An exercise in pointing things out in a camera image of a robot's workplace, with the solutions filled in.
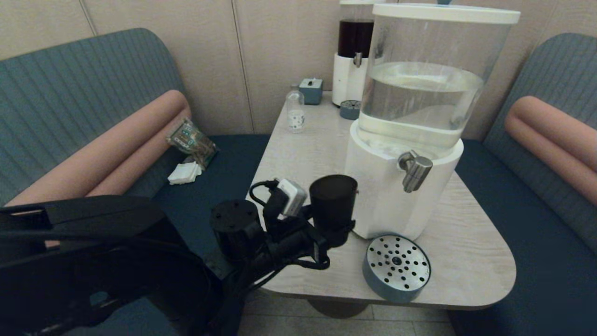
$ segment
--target light wood tabletop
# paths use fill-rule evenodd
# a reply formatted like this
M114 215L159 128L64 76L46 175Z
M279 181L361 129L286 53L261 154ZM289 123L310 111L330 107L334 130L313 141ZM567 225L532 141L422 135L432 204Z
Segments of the light wood tabletop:
M339 116L331 93L324 93L320 105L305 106L305 120L304 132L292 134L282 109L253 183L286 178L308 190L320 177L344 173L352 121ZM255 194L262 199L269 196L266 188L255 189ZM514 257L456 172L416 243L429 257L431 277L420 295L403 306L475 310L497 303L512 290ZM328 252L329 269L288 266L263 288L308 299L392 304L373 292L363 278L368 244L350 233L346 244Z

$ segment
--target perforated metal tray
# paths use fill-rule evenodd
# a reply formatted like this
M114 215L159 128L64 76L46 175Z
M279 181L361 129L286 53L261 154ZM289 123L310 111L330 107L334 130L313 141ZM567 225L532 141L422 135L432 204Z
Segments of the perforated metal tray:
M401 236L375 238L367 247L363 275L382 298L407 303L416 298L431 275L431 265L421 248Z

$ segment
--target small glass jar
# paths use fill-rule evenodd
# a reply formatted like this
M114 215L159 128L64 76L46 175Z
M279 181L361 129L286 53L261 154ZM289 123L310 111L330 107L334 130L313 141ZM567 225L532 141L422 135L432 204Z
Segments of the small glass jar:
M286 95L286 115L288 116L288 130L291 133L301 133L304 130L304 95L299 91L299 85L293 84Z

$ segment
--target plastic wrapper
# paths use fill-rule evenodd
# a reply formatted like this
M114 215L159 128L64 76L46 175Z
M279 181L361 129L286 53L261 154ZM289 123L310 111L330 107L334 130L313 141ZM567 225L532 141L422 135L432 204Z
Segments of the plastic wrapper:
M211 160L219 151L214 142L201 133L188 118L181 121L180 125L166 137L166 141L178 148L179 151L190 154L202 170L210 165Z

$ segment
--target wall seam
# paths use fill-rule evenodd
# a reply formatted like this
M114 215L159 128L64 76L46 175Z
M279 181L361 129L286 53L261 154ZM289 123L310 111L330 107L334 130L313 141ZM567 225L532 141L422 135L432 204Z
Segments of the wall seam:
M91 16L89 15L89 12L87 11L87 7L85 6L85 0L79 0L79 5L81 6L83 15L85 15L85 18L87 19L87 24L89 25L89 28L91 29L91 33L93 34L93 36L97 36L97 30L96 30L96 27L93 25L93 21L91 20Z
M553 7L552 7L552 12L549 13L549 17L545 21L545 25L543 26L543 28L541 30L541 36L539 36L539 39L537 41L535 41L535 45L533 46L533 51L535 51L535 49L537 49L537 47L539 45L541 45L542 43L544 43L545 41L547 41L548 38L545 37L546 32L549 29L549 26L551 26L553 18L555 17L556 12L558 11L559 7L560 7L560 1L559 0L554 0Z
M253 120L253 104L251 103L251 96L249 94L249 82L247 81L247 72L245 70L245 59L242 53L241 31L238 23L238 16L236 15L235 0L230 0L232 6L232 16L234 18L234 28L236 30L236 42L238 43L238 53L241 58L242 79L245 83L245 92L247 94L247 102L249 104L249 117L251 118L251 130L255 134L255 121Z

